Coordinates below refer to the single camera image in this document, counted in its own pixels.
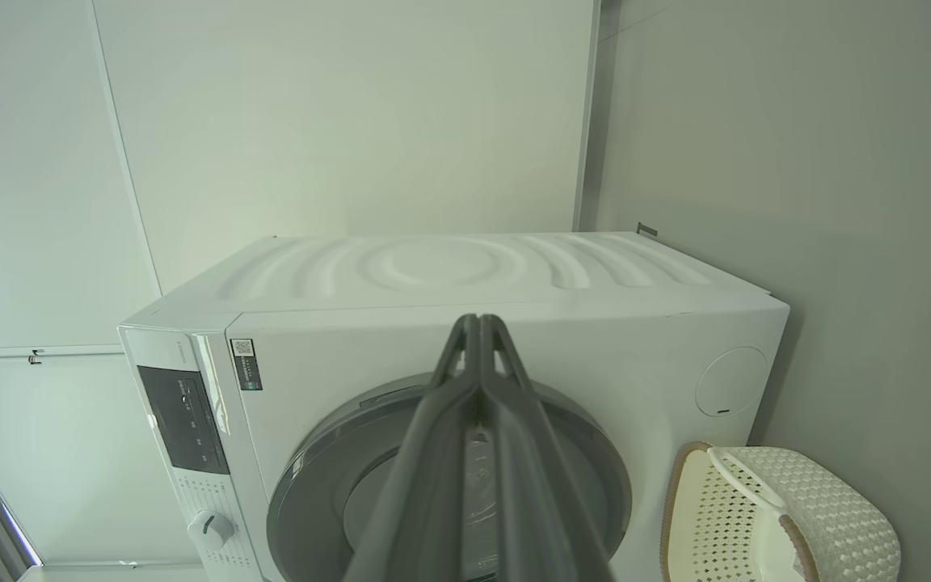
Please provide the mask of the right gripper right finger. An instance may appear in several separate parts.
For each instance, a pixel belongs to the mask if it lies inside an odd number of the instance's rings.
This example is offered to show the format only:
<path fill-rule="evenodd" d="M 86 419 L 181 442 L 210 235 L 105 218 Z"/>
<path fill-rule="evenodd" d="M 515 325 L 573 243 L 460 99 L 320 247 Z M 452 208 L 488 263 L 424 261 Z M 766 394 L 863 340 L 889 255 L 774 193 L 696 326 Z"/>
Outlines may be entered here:
<path fill-rule="evenodd" d="M 482 316 L 482 400 L 495 446 L 499 581 L 613 581 L 543 402 L 495 314 Z"/>

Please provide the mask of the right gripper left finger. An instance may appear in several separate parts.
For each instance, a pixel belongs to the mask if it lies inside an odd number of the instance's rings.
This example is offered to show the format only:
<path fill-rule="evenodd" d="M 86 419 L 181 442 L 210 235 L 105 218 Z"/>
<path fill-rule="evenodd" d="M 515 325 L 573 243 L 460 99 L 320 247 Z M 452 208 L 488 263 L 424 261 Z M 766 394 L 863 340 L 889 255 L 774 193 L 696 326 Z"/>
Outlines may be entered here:
<path fill-rule="evenodd" d="M 461 578 L 463 457 L 476 408 L 480 323 L 453 324 L 346 581 Z"/>

